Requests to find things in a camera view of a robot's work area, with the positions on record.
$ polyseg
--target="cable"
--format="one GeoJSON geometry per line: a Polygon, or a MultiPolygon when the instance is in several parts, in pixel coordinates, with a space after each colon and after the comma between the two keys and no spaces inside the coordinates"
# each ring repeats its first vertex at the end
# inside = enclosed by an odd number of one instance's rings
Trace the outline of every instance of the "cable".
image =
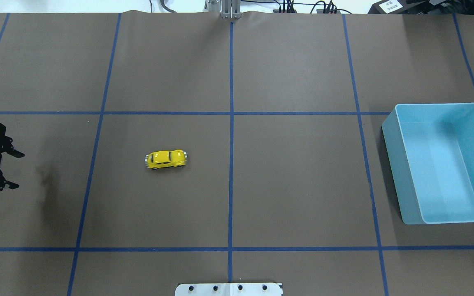
{"type": "Polygon", "coordinates": [[[160,5],[161,5],[162,8],[164,8],[166,11],[176,13],[176,11],[170,9],[169,7],[167,7],[167,6],[165,5],[164,0],[160,0],[160,5]]]}
{"type": "Polygon", "coordinates": [[[314,12],[314,8],[319,4],[319,3],[323,3],[323,10],[325,9],[325,6],[327,5],[324,1],[318,1],[314,4],[314,6],[312,6],[312,9],[310,10],[310,13],[314,12]]]}
{"type": "MultiPolygon", "coordinates": [[[[270,3],[270,4],[278,4],[279,2],[267,2],[267,1],[255,1],[255,0],[241,0],[241,2],[251,2],[251,3],[270,3]]],[[[294,3],[294,5],[314,5],[312,3],[294,3]]]]}
{"type": "Polygon", "coordinates": [[[329,5],[327,6],[327,8],[325,8],[325,10],[323,11],[323,13],[332,13],[332,11],[337,8],[334,3],[332,2],[332,0],[330,0],[329,2],[329,5]]]}
{"type": "Polygon", "coordinates": [[[344,12],[348,12],[348,13],[352,14],[352,12],[350,12],[348,10],[340,9],[340,8],[336,8],[336,9],[334,9],[334,11],[344,11],[344,12]]]}
{"type": "Polygon", "coordinates": [[[279,12],[281,12],[281,4],[279,3],[279,1],[277,0],[274,0],[277,4],[279,4],[279,12]]]}
{"type": "Polygon", "coordinates": [[[295,13],[294,5],[292,4],[291,0],[286,0],[286,2],[288,3],[288,5],[286,6],[286,10],[288,11],[288,13],[295,13]]]}

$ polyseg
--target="table surface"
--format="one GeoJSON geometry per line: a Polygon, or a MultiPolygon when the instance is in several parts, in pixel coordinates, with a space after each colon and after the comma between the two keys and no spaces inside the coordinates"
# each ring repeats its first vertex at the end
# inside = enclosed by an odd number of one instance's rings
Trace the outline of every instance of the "table surface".
{"type": "Polygon", "coordinates": [[[380,128],[456,102],[474,16],[0,14],[0,295],[474,295],[474,223],[401,221],[380,128]]]}

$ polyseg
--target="plastic bin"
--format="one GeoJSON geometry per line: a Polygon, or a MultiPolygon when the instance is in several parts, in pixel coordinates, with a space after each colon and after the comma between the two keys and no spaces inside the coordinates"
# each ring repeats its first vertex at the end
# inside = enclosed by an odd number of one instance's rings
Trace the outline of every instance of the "plastic bin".
{"type": "Polygon", "coordinates": [[[381,127],[403,222],[474,222],[474,103],[396,105],[381,127]]]}

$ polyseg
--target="toy car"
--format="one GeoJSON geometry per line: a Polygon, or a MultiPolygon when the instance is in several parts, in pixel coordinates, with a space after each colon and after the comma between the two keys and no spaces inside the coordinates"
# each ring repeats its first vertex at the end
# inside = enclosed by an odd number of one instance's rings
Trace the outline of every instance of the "toy car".
{"type": "Polygon", "coordinates": [[[145,156],[145,166],[152,170],[163,169],[164,167],[182,167],[186,165],[187,159],[188,154],[181,149],[157,151],[145,156]]]}

